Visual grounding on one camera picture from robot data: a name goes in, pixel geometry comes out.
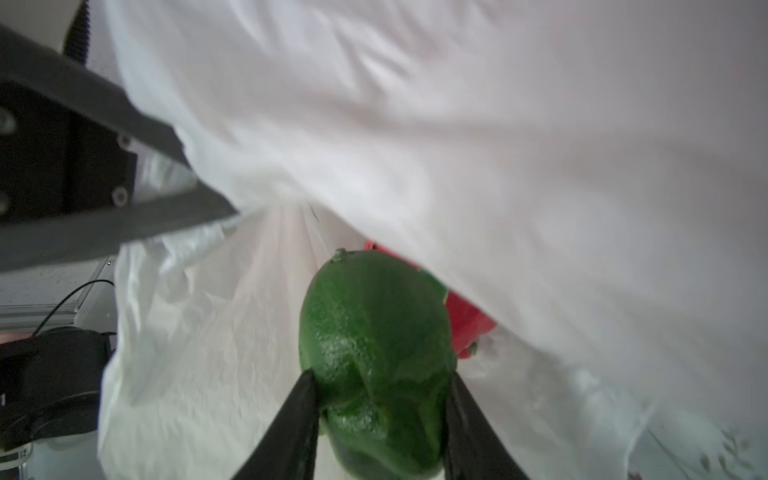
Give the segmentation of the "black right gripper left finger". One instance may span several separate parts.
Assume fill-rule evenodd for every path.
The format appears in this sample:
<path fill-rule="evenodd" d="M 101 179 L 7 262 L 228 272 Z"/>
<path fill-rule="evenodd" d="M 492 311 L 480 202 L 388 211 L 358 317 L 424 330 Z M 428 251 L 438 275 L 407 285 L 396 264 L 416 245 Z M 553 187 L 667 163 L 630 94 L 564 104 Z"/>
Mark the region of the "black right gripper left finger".
<path fill-rule="evenodd" d="M 312 370 L 306 370 L 233 479 L 312 480 L 318 435 L 317 385 Z"/>

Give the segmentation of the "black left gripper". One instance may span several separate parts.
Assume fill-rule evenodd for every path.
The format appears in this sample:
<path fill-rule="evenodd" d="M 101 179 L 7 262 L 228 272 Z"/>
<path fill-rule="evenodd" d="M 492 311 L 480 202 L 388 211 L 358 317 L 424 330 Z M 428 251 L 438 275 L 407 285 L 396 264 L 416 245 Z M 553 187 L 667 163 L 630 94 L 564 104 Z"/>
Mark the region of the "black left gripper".
<path fill-rule="evenodd" d="M 126 139 L 187 165 L 173 129 L 141 114 L 117 85 L 2 30 L 3 271 L 93 259 L 235 214 L 204 184 L 135 202 L 136 158 Z"/>

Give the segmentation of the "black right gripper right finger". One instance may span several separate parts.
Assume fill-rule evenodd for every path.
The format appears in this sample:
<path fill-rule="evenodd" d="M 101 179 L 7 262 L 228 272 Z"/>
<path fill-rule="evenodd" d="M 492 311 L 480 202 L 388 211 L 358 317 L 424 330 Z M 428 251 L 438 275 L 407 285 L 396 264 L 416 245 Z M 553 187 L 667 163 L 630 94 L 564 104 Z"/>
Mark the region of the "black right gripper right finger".
<path fill-rule="evenodd" d="M 445 404 L 444 478 L 529 480 L 510 456 L 458 373 Z"/>

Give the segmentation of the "red dragon fruit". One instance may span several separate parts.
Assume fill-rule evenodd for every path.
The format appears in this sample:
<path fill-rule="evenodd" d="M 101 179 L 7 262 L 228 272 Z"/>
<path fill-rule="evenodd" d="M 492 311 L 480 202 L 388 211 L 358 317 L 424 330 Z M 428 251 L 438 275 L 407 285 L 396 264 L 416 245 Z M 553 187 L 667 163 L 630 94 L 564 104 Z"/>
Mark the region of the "red dragon fruit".
<path fill-rule="evenodd" d="M 441 294 L 450 317 L 452 347 L 457 358 L 469 359 L 477 353 L 479 338 L 491 332 L 497 323 L 474 304 L 448 289 L 428 271 L 405 260 L 409 266 L 426 278 Z"/>

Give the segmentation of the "green lime fruit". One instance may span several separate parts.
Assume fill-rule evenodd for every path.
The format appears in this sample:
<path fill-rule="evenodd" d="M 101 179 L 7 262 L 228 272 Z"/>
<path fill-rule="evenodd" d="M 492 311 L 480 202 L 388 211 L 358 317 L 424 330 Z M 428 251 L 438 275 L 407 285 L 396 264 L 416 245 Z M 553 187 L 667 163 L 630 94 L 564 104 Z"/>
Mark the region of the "green lime fruit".
<path fill-rule="evenodd" d="M 299 362 L 314 374 L 320 426 L 357 479 L 431 479 L 457 355 L 447 290 L 376 250 L 337 250 L 313 277 Z"/>

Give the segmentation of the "white plastic bag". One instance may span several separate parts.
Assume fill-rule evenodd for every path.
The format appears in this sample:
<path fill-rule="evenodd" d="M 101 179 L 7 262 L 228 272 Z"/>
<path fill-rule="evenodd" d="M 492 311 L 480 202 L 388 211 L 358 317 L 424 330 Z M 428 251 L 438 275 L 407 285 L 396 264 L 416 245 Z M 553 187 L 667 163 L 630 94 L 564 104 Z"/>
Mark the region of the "white plastic bag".
<path fill-rule="evenodd" d="M 536 479 L 767 475 L 763 1 L 110 1 L 131 102 L 239 216 L 123 246 L 98 457 L 228 479 L 316 270 L 375 240 L 495 319 Z"/>

